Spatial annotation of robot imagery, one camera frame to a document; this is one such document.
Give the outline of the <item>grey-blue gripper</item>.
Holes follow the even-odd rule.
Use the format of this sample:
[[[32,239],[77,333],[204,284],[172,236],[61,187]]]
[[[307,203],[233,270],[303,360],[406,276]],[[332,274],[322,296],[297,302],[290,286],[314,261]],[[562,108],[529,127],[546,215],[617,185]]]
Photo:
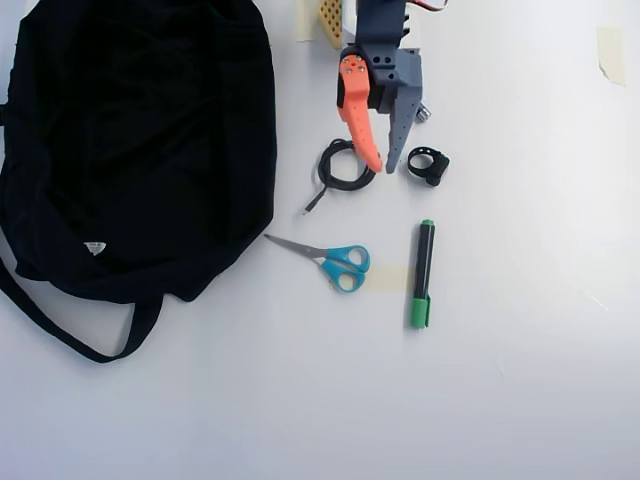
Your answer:
[[[423,95],[419,48],[348,44],[340,52],[338,111],[346,123],[356,154],[374,173],[383,162],[373,138],[369,109],[390,113],[386,172],[399,163]]]

